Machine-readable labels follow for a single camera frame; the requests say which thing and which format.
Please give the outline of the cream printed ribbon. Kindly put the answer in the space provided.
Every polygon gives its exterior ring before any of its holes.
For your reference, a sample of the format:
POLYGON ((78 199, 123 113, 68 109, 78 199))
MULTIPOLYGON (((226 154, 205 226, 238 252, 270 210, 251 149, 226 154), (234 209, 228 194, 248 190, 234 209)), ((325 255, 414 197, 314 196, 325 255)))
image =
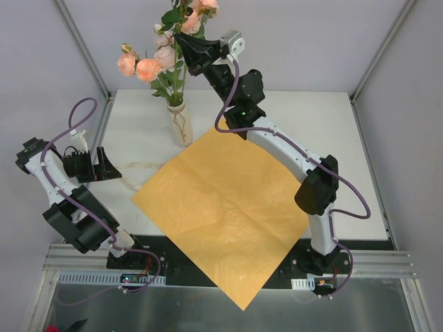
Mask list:
POLYGON ((130 191, 139 191, 146 182, 164 166, 164 163, 130 162, 118 163, 116 168, 122 174, 120 179, 130 191))

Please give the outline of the pink rosebud leafy stem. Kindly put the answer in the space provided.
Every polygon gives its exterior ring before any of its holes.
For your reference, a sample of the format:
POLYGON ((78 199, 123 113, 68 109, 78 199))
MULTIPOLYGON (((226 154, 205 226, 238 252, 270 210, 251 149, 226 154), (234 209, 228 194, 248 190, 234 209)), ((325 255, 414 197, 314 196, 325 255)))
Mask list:
POLYGON ((161 17, 163 30, 172 30, 173 36, 185 33, 196 38, 205 37, 205 25, 216 17, 219 5, 216 1, 172 1, 172 8, 161 17))

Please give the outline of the orange wrapping paper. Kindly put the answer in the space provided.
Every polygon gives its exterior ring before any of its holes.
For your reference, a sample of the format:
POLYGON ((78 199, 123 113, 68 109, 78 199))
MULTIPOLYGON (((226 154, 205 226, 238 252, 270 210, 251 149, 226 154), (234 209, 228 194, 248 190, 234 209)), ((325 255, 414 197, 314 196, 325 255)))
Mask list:
POLYGON ((298 181, 231 133, 207 131, 164 164, 133 203, 240 309, 308 227, 298 181))

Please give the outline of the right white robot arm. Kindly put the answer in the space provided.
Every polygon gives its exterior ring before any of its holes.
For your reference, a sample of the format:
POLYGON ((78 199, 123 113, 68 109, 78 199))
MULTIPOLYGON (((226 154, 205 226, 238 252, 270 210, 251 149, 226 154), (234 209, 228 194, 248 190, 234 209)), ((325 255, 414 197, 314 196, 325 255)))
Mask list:
POLYGON ((224 133, 236 133, 265 150, 284 165, 300 183, 296 205, 307 214, 311 230, 309 252, 297 258, 306 273, 321 276, 335 267, 339 248, 332 233, 330 216, 338 190, 338 161, 297 147, 258 104, 265 99, 262 74, 257 69, 241 75, 238 56, 245 49, 240 32, 228 31, 221 39, 208 41, 177 33, 188 72, 204 75, 224 105, 218 118, 226 121, 224 133))

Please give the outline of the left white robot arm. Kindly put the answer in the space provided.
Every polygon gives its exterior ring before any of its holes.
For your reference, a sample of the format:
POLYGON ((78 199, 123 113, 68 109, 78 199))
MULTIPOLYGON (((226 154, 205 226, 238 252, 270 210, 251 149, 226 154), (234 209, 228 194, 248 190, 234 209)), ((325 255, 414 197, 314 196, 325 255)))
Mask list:
POLYGON ((45 151, 47 145, 43 139, 31 138, 15 161, 19 169, 36 177, 45 189, 49 201, 49 209, 43 213, 46 222, 82 254, 100 247, 108 249, 110 269, 142 270, 151 266, 152 258, 136 237, 119 230, 119 222, 84 186, 122 177, 104 148, 97 148, 98 164, 94 165, 88 151, 75 148, 70 155, 61 156, 53 145, 45 151), (109 245, 113 236, 118 247, 126 248, 123 252, 109 245))

